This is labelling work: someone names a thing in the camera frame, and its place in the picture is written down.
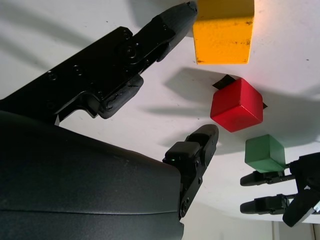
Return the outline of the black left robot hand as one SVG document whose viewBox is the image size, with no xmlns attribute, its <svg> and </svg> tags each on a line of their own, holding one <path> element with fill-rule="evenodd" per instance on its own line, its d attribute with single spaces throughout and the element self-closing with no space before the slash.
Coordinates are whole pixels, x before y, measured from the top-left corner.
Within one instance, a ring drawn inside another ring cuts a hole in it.
<svg viewBox="0 0 320 240">
<path fill-rule="evenodd" d="M 282 215 L 288 227 L 303 222 L 310 215 L 320 214 L 320 154 L 312 153 L 299 157 L 286 165 L 290 175 L 285 172 L 254 171 L 240 179 L 243 187 L 263 184 L 277 184 L 295 180 L 297 193 L 265 196 L 242 203 L 240 212 L 247 215 Z"/>
</svg>

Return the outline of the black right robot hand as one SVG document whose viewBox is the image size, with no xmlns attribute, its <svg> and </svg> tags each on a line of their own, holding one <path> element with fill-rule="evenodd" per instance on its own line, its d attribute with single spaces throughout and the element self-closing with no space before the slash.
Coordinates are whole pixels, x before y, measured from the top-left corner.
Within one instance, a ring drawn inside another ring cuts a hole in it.
<svg viewBox="0 0 320 240">
<path fill-rule="evenodd" d="M 217 148 L 206 124 L 158 161 L 59 126 L 77 110 L 108 119 L 197 19 L 194 1 L 138 33 L 118 27 L 0 102 L 3 240 L 180 240 Z"/>
</svg>

